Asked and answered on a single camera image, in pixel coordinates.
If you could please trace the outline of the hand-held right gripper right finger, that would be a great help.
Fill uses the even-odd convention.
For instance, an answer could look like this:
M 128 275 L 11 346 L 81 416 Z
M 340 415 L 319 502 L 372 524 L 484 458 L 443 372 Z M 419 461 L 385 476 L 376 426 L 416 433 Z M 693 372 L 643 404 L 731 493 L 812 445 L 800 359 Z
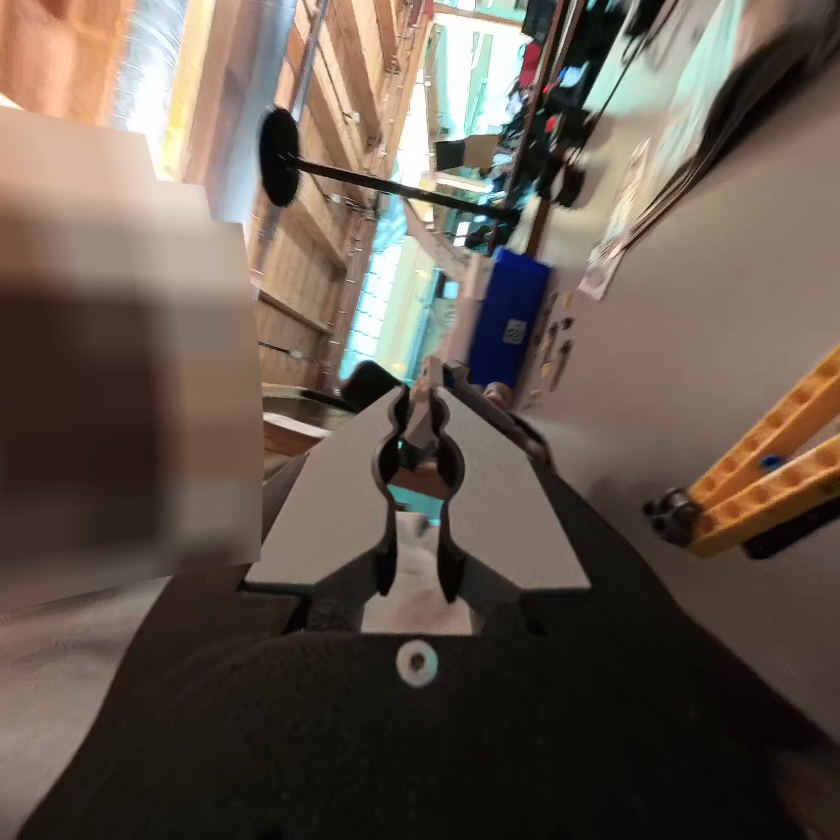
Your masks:
M 471 606 L 583 593 L 591 582 L 526 453 L 447 389 L 436 390 L 441 456 L 455 479 L 439 547 Z

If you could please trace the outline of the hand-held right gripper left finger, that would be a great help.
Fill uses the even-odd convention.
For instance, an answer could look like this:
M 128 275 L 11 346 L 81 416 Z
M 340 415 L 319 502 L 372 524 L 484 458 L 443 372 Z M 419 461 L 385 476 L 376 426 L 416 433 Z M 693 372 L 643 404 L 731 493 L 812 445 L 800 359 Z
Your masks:
M 249 592 L 310 599 L 386 595 L 396 575 L 403 389 L 393 387 L 308 453 L 245 576 Z

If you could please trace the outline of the yellow white black lego assembly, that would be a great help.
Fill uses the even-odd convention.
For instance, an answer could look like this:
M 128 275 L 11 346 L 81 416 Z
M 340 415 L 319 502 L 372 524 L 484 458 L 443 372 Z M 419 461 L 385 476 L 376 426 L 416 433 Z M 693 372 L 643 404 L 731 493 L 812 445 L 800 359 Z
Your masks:
M 767 560 L 839 519 L 839 347 L 804 375 L 689 488 L 642 506 L 660 539 L 700 558 Z

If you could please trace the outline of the scattered small lego pieces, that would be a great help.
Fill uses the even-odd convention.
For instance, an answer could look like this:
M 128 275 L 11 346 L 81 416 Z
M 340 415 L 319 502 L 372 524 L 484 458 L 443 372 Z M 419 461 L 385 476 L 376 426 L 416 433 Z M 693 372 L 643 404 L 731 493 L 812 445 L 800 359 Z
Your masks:
M 535 362 L 541 392 L 554 392 L 571 357 L 574 341 L 574 294 L 553 291 L 544 304 L 537 325 Z

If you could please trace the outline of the lego instruction booklet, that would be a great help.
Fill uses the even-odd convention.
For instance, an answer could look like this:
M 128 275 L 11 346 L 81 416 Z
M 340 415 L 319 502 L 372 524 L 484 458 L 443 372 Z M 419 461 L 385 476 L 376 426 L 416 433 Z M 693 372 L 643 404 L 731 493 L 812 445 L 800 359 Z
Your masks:
M 647 138 L 629 158 L 602 236 L 593 245 L 577 287 L 594 301 L 600 301 L 606 295 L 633 231 L 638 214 L 637 195 L 646 174 L 650 145 L 651 138 Z

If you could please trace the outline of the black chair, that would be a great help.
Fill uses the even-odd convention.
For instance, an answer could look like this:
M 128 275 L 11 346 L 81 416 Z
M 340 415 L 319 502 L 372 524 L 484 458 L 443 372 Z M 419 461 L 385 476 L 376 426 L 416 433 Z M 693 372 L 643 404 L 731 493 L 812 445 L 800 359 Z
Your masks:
M 347 410 L 358 414 L 403 382 L 373 360 L 358 363 L 341 382 L 339 395 Z

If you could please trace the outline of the blue fabric panel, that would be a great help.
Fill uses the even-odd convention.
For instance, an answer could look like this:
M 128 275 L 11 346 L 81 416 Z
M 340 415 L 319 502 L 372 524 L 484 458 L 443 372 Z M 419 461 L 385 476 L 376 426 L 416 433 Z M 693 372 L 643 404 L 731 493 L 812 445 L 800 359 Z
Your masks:
M 496 251 L 466 363 L 473 383 L 517 386 L 552 273 L 530 256 Z

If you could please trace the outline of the black stand with round base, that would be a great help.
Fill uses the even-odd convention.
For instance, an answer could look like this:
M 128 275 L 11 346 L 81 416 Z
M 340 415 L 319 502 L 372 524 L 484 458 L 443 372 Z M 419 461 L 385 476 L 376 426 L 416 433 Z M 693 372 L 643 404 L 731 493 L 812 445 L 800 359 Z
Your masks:
M 345 185 L 358 186 L 376 193 L 430 203 L 504 224 L 520 222 L 522 212 L 514 207 L 477 204 L 440 192 L 392 182 L 375 175 L 348 171 L 302 158 L 299 154 L 298 124 L 284 108 L 268 111 L 259 132 L 259 172 L 265 193 L 278 207 L 288 207 L 298 194 L 301 173 L 322 176 Z

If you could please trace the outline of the cluttered storage shelf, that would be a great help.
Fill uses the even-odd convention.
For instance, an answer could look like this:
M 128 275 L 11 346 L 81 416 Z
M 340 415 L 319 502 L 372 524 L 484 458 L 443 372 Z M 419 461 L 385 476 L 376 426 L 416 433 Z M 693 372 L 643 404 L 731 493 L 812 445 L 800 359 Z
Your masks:
M 525 34 L 538 49 L 523 110 L 512 121 L 515 150 L 505 206 L 518 211 L 529 186 L 544 179 L 560 141 L 561 123 L 580 107 L 593 58 L 593 2 L 529 2 Z

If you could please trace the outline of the dark cloth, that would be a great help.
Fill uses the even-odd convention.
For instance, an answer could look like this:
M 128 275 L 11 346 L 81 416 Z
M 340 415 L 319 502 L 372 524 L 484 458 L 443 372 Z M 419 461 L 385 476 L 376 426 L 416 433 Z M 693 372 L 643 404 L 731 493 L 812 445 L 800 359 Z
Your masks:
M 838 28 L 792 28 L 753 52 L 710 105 L 699 143 L 638 218 L 632 239 L 654 227 L 759 123 L 838 54 Z

